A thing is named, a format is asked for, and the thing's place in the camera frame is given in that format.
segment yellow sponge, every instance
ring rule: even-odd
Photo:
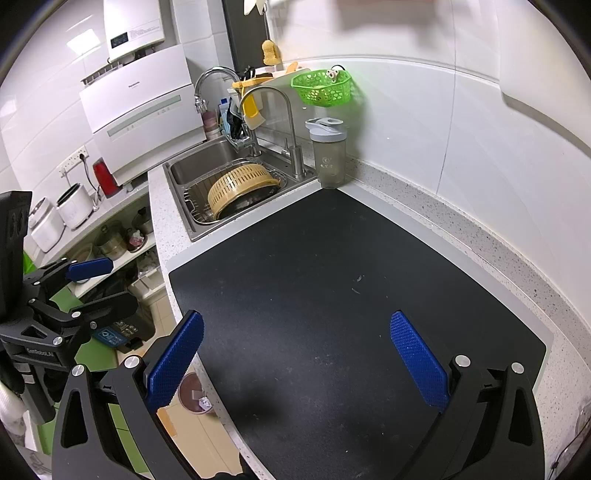
[[[262,51],[265,54],[265,58],[263,59],[265,65],[273,66],[281,63],[279,49],[271,40],[265,40],[262,43]]]

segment white tiled wall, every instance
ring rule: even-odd
[[[457,75],[439,195],[516,247],[591,320],[591,159]]]
[[[232,67],[219,0],[160,3],[167,40],[157,48],[182,42],[193,81],[212,66]],[[68,42],[89,30],[97,45],[83,54],[68,47]],[[0,86],[0,136],[4,141],[0,187],[13,185],[16,178],[16,188],[33,190],[33,202],[43,196],[55,202],[68,187],[68,180],[56,168],[69,154],[85,145],[89,166],[100,158],[79,93],[81,80],[103,67],[108,55],[100,0],[69,0],[39,28]],[[227,96],[222,86],[220,78],[207,81],[204,94],[210,103],[217,105]],[[96,184],[92,168],[89,173]],[[83,165],[68,177],[71,183],[80,181],[91,190]]]
[[[269,0],[284,60],[382,57],[454,65],[450,0]]]
[[[6,149],[2,143],[2,137],[0,136],[0,193],[19,189],[20,186],[17,182],[17,178],[14,176],[14,172],[8,161]]]
[[[234,68],[221,0],[171,0],[177,36],[183,44],[193,83],[218,65]],[[201,92],[210,109],[228,97],[231,81],[224,76],[209,77]]]
[[[287,89],[296,130],[309,138],[306,119],[342,118],[350,155],[491,228],[591,325],[591,158],[505,104],[495,3],[271,0],[271,35],[285,63],[341,63],[358,87],[350,104],[331,109],[304,106]],[[263,111],[267,126],[287,132],[283,110],[271,111]]]

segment power cord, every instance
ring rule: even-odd
[[[552,463],[552,465],[550,466],[550,474],[548,475],[548,480],[552,479],[552,476],[554,475],[554,472],[556,471],[556,469],[558,468],[559,464],[560,464],[560,458],[562,457],[562,455],[569,449],[569,447],[583,434],[586,432],[587,430],[587,426],[589,425],[589,422],[591,421],[591,417],[589,417],[587,419],[587,421],[585,422],[585,425],[583,426],[583,428],[581,429],[581,431],[577,434],[577,436],[575,436],[574,439],[571,440],[571,442],[564,447],[564,449],[562,450],[562,452],[560,452],[560,454],[558,455],[558,457],[556,457],[556,460],[554,461],[554,463]]]
[[[88,173],[88,165],[86,164],[86,159],[88,158],[88,156],[84,156],[83,153],[80,154],[80,159],[82,160],[82,163],[84,164],[84,173],[86,173],[86,178],[88,179],[88,183],[90,183],[90,186],[92,187],[92,189],[95,191],[96,193],[96,199],[95,199],[95,208],[94,210],[97,211],[99,208],[99,203],[101,202],[101,198],[100,198],[100,193],[99,193],[99,189],[100,189],[100,185],[99,188],[97,189],[95,187],[95,185],[92,183],[92,180],[90,179],[90,175]]]

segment brand logo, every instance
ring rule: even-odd
[[[34,348],[27,348],[27,352],[34,353],[35,355],[50,356],[52,358],[55,357],[55,355],[53,355],[51,352],[43,352],[41,350],[35,350]]]

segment gray shaker bottle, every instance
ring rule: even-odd
[[[337,118],[314,118],[306,122],[314,145],[316,174],[324,189],[345,183],[347,129]]]

